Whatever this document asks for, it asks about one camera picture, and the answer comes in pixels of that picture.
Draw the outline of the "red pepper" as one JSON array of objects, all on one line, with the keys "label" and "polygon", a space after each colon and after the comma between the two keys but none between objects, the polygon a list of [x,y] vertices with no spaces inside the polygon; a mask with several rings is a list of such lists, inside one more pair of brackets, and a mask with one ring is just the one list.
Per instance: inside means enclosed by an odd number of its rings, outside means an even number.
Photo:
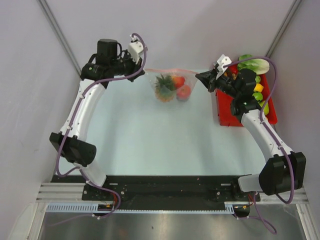
[{"label": "red pepper", "polygon": [[182,87],[184,84],[185,84],[185,78],[183,76],[177,76],[177,75],[174,75],[172,77],[172,82],[174,84],[174,87],[176,89],[179,89],[180,87]]}]

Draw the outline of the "red apple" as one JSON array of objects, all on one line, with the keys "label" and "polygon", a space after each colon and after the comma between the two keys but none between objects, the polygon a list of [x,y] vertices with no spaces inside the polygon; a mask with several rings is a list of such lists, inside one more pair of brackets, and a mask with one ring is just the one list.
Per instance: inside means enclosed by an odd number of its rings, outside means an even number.
[{"label": "red apple", "polygon": [[179,101],[187,101],[191,95],[191,88],[188,85],[181,86],[176,92],[176,98]]}]

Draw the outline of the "clear zip top bag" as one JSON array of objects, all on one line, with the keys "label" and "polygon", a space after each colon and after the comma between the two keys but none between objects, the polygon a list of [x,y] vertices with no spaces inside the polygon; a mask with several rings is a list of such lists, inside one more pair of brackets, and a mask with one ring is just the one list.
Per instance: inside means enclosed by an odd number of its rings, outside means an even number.
[{"label": "clear zip top bag", "polygon": [[197,83],[195,71],[186,69],[144,69],[145,76],[149,79],[155,97],[168,103],[173,100],[188,101]]}]

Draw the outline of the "toy pineapple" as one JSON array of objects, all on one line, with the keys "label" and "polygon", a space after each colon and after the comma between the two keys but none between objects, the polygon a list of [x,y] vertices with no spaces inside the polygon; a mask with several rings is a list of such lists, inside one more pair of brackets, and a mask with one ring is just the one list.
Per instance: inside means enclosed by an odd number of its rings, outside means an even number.
[{"label": "toy pineapple", "polygon": [[154,86],[155,96],[161,102],[170,102],[175,97],[176,88],[170,74],[158,74]]}]

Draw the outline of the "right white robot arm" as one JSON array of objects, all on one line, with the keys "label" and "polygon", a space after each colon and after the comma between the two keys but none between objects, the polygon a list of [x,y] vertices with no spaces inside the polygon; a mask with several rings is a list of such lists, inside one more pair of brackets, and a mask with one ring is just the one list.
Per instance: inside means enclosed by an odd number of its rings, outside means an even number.
[{"label": "right white robot arm", "polygon": [[294,152],[272,128],[262,107],[253,96],[256,73],[242,69],[235,79],[218,75],[216,69],[198,73],[195,77],[209,92],[220,90],[232,97],[230,111],[245,127],[264,158],[265,165],[259,174],[244,175],[230,188],[231,196],[242,201],[249,192],[263,192],[268,196],[295,191],[303,186],[306,157]]}]

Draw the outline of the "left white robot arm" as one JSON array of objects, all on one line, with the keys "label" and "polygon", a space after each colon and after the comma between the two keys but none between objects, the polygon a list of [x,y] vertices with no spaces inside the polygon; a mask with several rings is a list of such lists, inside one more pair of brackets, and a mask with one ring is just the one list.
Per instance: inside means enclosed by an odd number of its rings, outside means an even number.
[{"label": "left white robot arm", "polygon": [[106,174],[96,161],[97,148],[87,142],[87,133],[96,106],[110,82],[133,82],[144,75],[147,46],[141,36],[133,33],[126,49],[114,39],[100,39],[97,50],[80,72],[80,82],[70,113],[57,133],[51,133],[50,143],[57,151],[55,172],[64,178],[79,170],[94,186],[93,194],[100,200],[110,196],[105,184]]}]

